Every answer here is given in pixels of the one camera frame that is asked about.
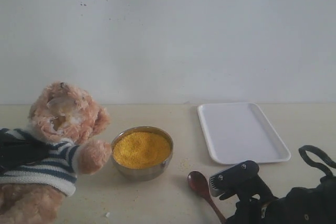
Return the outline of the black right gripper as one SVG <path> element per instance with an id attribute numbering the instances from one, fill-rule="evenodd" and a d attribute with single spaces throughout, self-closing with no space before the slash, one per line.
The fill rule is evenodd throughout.
<path id="1" fill-rule="evenodd" d="M 263 223 L 262 209 L 278 199 L 259 176 L 225 190 L 219 199 L 226 200 L 234 195 L 239 201 L 236 203 L 234 215 L 227 218 L 227 223 Z"/>

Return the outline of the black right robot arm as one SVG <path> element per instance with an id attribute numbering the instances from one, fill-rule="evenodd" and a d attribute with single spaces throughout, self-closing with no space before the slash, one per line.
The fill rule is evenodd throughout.
<path id="1" fill-rule="evenodd" d="M 335 223 L 335 177 L 322 177 L 316 188 L 294 187 L 266 206 L 253 200 L 247 207 L 238 207 L 226 222 Z"/>

